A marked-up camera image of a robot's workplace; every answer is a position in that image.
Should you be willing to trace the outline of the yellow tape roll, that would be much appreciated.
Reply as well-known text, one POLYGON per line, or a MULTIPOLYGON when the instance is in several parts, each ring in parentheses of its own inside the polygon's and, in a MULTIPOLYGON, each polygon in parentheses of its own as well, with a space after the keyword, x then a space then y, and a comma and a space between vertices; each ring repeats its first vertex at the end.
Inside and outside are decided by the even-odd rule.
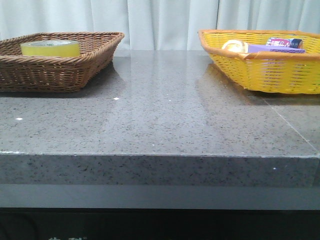
POLYGON ((39 40, 20 44, 24 56, 78 57, 80 44, 75 40, 39 40))

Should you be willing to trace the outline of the white curtain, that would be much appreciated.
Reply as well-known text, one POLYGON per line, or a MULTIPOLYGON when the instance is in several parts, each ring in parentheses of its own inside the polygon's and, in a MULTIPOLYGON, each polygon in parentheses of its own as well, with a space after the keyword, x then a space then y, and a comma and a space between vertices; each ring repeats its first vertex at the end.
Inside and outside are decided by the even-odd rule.
POLYGON ((317 0, 3 0, 0 37, 122 32, 122 50, 200 50, 198 31, 318 33, 317 0))

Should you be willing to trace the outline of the croissant bread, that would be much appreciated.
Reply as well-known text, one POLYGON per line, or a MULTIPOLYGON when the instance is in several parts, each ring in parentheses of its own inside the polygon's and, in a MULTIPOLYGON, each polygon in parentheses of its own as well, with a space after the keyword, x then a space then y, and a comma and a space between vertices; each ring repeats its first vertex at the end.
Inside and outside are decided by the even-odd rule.
POLYGON ((245 41, 231 39, 223 44, 222 49, 234 53, 248 53, 249 44, 245 41))

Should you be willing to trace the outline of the purple foam block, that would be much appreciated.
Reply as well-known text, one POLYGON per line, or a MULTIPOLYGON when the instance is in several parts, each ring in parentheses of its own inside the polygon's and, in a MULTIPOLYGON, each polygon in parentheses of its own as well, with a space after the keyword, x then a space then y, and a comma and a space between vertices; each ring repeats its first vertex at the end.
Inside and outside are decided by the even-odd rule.
POLYGON ((248 53, 258 53, 258 52, 304 54, 306 51, 304 49, 292 48, 292 47, 286 47, 286 46, 273 46, 273 45, 261 45, 261 44, 248 45, 248 53))

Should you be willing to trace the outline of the yellow wicker basket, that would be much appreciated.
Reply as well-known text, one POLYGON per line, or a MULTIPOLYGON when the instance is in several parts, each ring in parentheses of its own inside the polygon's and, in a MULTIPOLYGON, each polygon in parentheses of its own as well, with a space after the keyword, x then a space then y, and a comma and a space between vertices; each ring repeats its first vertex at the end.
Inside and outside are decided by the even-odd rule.
POLYGON ((198 35, 218 69, 244 89, 282 94, 320 92, 319 34, 298 30, 201 29, 198 35), (301 39, 306 52, 235 53, 222 48, 228 40, 262 45, 270 37, 301 39))

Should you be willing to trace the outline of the brown wicker basket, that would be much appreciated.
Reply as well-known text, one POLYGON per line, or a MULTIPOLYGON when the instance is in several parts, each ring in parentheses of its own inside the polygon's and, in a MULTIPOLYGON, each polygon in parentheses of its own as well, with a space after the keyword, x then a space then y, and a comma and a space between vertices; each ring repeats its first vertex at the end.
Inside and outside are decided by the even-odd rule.
POLYGON ((38 32, 0 42, 1 92, 78 92, 112 60, 122 32, 38 32), (80 56, 24 56, 20 45, 43 40, 79 42, 80 56))

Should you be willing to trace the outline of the purple snack packet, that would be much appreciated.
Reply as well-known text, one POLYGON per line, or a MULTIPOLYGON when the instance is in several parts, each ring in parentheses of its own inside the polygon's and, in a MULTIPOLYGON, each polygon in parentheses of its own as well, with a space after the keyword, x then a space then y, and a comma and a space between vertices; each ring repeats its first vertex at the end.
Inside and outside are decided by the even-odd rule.
POLYGON ((266 46, 276 46, 276 47, 286 47, 286 48, 303 48, 303 40, 299 38, 279 38, 279 37, 270 37, 266 46))

